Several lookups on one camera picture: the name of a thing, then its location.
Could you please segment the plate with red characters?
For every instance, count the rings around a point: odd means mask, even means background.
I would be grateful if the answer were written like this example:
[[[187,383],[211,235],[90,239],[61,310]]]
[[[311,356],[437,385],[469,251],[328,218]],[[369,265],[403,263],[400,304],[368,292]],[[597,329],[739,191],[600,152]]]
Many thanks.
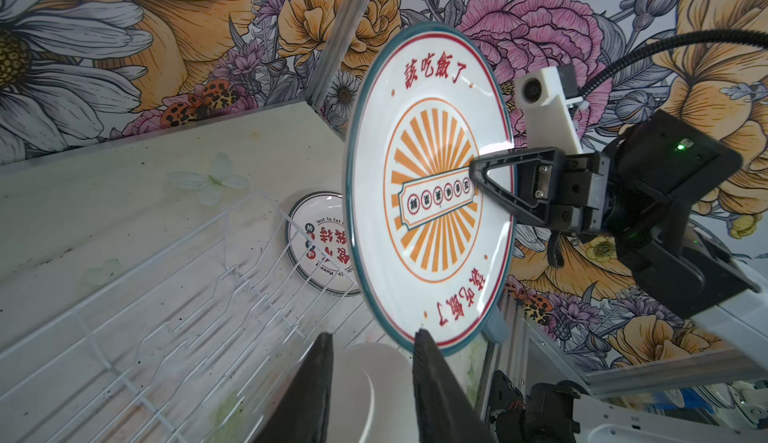
[[[342,195],[318,191],[300,198],[285,224],[288,256],[299,275],[321,293],[360,293],[352,261]]]

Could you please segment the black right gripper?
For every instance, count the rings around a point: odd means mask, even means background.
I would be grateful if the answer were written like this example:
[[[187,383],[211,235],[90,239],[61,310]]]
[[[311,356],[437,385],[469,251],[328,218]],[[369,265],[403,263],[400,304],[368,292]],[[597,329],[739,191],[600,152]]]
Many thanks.
[[[555,147],[508,149],[471,161],[476,188],[523,224],[566,233],[599,233],[608,206],[610,158],[566,156]]]

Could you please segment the orange sunburst plate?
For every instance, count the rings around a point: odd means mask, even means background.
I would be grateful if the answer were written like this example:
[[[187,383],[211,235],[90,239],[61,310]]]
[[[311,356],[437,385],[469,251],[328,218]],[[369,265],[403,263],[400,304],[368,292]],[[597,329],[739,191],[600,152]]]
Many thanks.
[[[515,220],[470,166],[512,147],[492,69],[454,28],[401,31],[364,77],[346,133],[344,214],[358,284],[401,347],[425,330],[450,355],[488,322]]]

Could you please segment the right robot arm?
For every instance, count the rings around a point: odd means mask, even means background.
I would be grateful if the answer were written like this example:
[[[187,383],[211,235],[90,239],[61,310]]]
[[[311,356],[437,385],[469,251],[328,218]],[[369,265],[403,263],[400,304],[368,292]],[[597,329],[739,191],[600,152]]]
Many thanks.
[[[469,176],[517,221],[550,231],[553,266],[564,265],[564,236],[610,236],[644,292],[765,365],[766,280],[689,224],[695,203],[741,163],[724,143],[657,111],[605,151],[503,150],[475,159]]]

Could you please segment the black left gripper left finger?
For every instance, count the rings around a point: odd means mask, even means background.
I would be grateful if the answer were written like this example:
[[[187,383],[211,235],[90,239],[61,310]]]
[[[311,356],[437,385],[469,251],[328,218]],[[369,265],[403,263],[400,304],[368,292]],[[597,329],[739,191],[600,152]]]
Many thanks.
[[[333,363],[332,335],[320,333],[274,413],[252,442],[325,442]]]

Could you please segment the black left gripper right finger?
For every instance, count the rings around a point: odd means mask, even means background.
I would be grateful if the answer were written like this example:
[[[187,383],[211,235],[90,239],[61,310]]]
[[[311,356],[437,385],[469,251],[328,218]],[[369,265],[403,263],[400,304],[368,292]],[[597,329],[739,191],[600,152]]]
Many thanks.
[[[413,389],[420,442],[493,442],[426,329],[415,334]]]

